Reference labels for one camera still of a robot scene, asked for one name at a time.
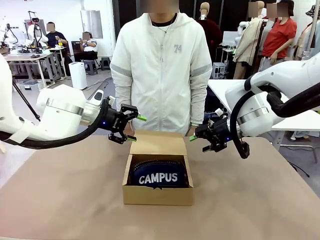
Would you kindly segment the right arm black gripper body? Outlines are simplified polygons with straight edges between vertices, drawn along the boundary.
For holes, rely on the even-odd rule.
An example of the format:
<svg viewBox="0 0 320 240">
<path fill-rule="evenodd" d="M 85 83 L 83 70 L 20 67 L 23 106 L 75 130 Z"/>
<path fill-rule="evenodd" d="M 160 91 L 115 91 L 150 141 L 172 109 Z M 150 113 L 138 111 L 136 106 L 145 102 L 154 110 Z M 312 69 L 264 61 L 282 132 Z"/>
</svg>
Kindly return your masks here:
<svg viewBox="0 0 320 240">
<path fill-rule="evenodd" d="M 208 124 L 208 141 L 214 147 L 224 147 L 232 140 L 230 131 L 230 119 L 223 118 Z"/>
</svg>

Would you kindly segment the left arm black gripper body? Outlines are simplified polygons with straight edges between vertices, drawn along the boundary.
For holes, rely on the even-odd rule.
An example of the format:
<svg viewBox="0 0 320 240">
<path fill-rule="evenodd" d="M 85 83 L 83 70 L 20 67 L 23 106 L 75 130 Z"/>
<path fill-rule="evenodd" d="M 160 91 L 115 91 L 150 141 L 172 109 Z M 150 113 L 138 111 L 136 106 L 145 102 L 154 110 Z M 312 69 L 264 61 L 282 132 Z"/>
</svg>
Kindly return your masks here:
<svg viewBox="0 0 320 240">
<path fill-rule="evenodd" d="M 102 117 L 100 119 L 100 128 L 103 130 L 110 131 L 112 133 L 118 133 L 124 131 L 129 121 L 125 120 L 125 115 L 112 107 L 109 107 L 107 103 L 100 107 L 102 111 Z"/>
</svg>

